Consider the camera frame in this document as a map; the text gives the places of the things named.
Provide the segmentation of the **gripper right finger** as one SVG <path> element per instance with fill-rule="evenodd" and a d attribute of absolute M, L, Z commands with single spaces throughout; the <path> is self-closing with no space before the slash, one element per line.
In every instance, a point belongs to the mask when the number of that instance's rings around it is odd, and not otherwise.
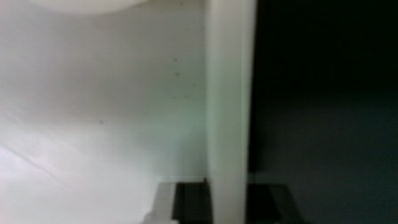
<path fill-rule="evenodd" d="M 247 186 L 247 224 L 308 224 L 290 188 L 283 184 Z"/>

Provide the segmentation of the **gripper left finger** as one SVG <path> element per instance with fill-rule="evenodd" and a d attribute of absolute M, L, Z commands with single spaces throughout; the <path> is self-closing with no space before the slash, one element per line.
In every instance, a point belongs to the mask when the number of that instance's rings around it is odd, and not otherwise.
<path fill-rule="evenodd" d="M 212 195 L 205 182 L 158 185 L 148 224 L 212 224 Z"/>

